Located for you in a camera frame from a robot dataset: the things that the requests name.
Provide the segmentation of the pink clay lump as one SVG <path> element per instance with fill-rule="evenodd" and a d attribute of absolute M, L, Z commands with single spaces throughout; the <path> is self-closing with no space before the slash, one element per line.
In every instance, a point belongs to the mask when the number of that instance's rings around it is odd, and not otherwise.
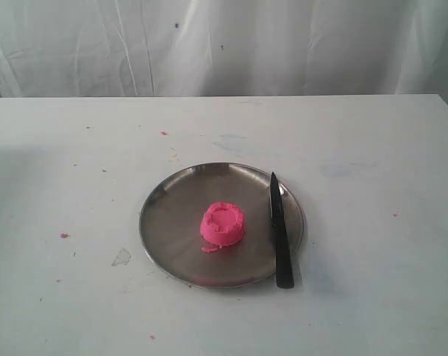
<path fill-rule="evenodd" d="M 246 234 L 245 215 L 234 204 L 214 202 L 204 213 L 200 235 L 219 248 L 235 245 Z"/>

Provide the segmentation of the black knife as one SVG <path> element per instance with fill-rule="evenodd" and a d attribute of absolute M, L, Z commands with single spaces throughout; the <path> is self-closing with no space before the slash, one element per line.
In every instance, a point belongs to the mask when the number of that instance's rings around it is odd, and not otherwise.
<path fill-rule="evenodd" d="M 294 288 L 294 276 L 284 217 L 283 201 L 280 193 L 279 181 L 274 172 L 271 173 L 269 189 L 271 226 L 275 250 L 276 284 L 281 289 L 292 289 Z"/>

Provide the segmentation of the round stainless steel plate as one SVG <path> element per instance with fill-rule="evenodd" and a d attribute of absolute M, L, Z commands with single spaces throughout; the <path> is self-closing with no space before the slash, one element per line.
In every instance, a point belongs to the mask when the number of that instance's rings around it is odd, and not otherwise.
<path fill-rule="evenodd" d="M 158 184 L 140 214 L 139 232 L 149 258 L 168 275 L 192 286 L 235 288 L 275 273 L 271 228 L 271 175 L 232 162 L 203 163 Z M 237 244 L 204 252 L 200 224 L 214 202 L 236 205 L 246 234 Z"/>

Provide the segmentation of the pink dough strip crumb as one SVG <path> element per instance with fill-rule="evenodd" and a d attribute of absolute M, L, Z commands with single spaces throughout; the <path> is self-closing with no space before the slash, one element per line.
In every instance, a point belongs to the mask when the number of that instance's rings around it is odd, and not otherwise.
<path fill-rule="evenodd" d="M 219 247 L 219 246 L 203 246 L 203 247 L 201 248 L 201 250 L 202 250 L 203 252 L 205 252 L 205 253 L 210 254 L 210 253 L 214 253 L 214 252 L 216 252 L 216 251 L 219 251 L 219 250 L 220 250 L 220 247 Z"/>

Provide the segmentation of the white backdrop curtain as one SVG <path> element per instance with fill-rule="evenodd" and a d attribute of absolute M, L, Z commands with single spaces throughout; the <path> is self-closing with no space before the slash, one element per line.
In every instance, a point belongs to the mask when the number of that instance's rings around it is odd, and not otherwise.
<path fill-rule="evenodd" d="M 448 1 L 0 1 L 0 95 L 448 91 Z"/>

